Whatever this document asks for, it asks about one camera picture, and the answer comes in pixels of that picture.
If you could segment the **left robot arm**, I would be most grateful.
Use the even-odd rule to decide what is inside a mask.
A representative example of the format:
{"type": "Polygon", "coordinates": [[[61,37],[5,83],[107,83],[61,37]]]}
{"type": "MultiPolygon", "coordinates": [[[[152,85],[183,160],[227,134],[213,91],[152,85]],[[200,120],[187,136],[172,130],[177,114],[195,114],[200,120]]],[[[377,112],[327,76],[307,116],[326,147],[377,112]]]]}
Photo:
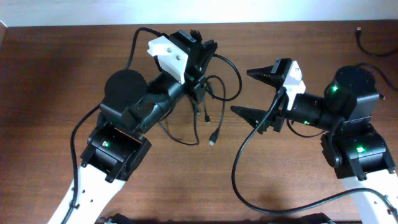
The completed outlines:
{"type": "Polygon", "coordinates": [[[94,223],[150,149],[145,133],[183,97],[203,100],[203,66],[217,49],[215,41],[203,41],[196,30],[180,30],[158,34],[148,46],[159,75],[148,82],[125,68],[110,76],[104,98],[94,108],[97,124],[73,162],[73,180],[51,223],[94,223]]]}

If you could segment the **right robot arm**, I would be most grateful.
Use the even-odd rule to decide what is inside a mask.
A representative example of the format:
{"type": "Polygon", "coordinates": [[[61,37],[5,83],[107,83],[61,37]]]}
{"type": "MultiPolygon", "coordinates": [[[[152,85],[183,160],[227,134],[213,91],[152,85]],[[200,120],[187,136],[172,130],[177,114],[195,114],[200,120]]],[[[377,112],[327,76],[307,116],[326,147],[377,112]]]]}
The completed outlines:
{"type": "Polygon", "coordinates": [[[371,124],[382,98],[371,72],[357,65],[341,67],[322,96],[306,92],[299,64],[290,58],[249,69],[247,74],[275,88],[268,110],[231,107],[253,133],[268,128],[278,132],[294,122],[321,129],[323,156],[345,188],[328,200],[350,196],[363,223],[397,222],[396,165],[386,141],[371,124]]]}

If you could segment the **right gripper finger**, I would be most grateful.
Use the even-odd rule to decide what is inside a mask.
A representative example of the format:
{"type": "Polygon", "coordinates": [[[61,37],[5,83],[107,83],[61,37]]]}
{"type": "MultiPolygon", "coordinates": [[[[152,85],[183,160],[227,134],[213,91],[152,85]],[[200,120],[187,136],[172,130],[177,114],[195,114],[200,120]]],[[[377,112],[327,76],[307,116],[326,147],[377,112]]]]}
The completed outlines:
{"type": "Polygon", "coordinates": [[[267,113],[267,111],[264,110],[246,108],[242,106],[230,106],[230,109],[253,128],[255,128],[261,122],[262,118],[267,113]]]}
{"type": "Polygon", "coordinates": [[[261,81],[269,86],[275,87],[275,82],[272,79],[272,69],[273,66],[262,67],[262,68],[252,68],[246,71],[246,74],[258,81],[261,81]]]}

